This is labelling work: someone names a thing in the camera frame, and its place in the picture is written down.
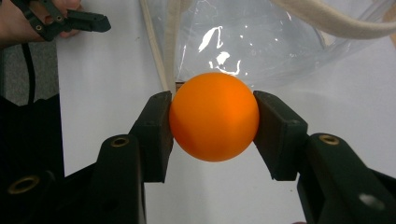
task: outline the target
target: white background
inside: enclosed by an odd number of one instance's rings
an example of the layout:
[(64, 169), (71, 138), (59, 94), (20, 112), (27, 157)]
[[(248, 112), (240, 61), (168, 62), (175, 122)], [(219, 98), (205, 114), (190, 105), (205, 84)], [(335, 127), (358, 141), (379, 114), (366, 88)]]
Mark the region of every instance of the white background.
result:
[[(137, 0), (84, 2), (112, 29), (58, 40), (67, 175), (94, 163), (108, 137), (128, 133), (162, 91)], [(313, 75), (269, 91), (309, 124), (344, 138), (369, 167), (396, 176), (396, 51), (388, 38)], [(275, 182), (257, 149), (220, 163), (175, 146), (165, 184), (147, 184), (149, 224), (304, 220), (296, 182)]]

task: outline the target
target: hand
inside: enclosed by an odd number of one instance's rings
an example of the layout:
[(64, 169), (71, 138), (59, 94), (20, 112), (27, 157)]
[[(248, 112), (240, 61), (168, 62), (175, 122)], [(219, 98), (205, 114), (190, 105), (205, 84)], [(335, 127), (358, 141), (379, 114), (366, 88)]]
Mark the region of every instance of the hand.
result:
[[(80, 0), (52, 0), (53, 4), (67, 17), (67, 9), (82, 10)], [(38, 1), (30, 2), (30, 9), (45, 24), (53, 22), (48, 11)], [(75, 35), (78, 31), (60, 33), (61, 37)], [(35, 32), (22, 12), (10, 0), (3, 0), (0, 6), (0, 49), (27, 42), (39, 42), (44, 39)]]

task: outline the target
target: clear plastic bag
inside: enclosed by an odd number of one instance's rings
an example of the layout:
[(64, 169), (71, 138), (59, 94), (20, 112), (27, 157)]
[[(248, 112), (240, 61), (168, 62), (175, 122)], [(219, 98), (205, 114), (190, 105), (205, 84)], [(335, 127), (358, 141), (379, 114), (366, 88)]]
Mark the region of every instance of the clear plastic bag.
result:
[[(174, 80), (210, 71), (238, 77), (252, 87), (274, 87), (371, 42), (328, 35), (268, 0), (141, 2), (154, 27), (157, 46), (151, 46), (159, 51), (160, 76), (166, 76), (171, 90)], [(372, 22), (382, 21), (394, 3), (326, 1), (352, 18)]]

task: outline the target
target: ping pong ball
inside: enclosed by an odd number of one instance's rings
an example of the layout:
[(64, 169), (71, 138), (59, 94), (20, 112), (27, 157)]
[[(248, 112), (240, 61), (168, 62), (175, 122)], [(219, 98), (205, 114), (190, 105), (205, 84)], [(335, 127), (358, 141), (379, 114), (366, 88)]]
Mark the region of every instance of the ping pong ball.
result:
[(227, 161), (242, 153), (253, 141), (259, 119), (248, 86), (222, 73), (201, 74), (184, 83), (169, 110), (176, 141), (202, 161)]

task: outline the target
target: black cable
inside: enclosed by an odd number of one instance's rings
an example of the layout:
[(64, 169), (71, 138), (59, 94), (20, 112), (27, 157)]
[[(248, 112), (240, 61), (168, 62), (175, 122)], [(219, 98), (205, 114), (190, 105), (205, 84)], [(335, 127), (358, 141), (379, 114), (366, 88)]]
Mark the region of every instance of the black cable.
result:
[(33, 66), (32, 53), (28, 44), (22, 44), (23, 56), (26, 61), (27, 71), (29, 73), (29, 100), (28, 105), (35, 101), (35, 67)]

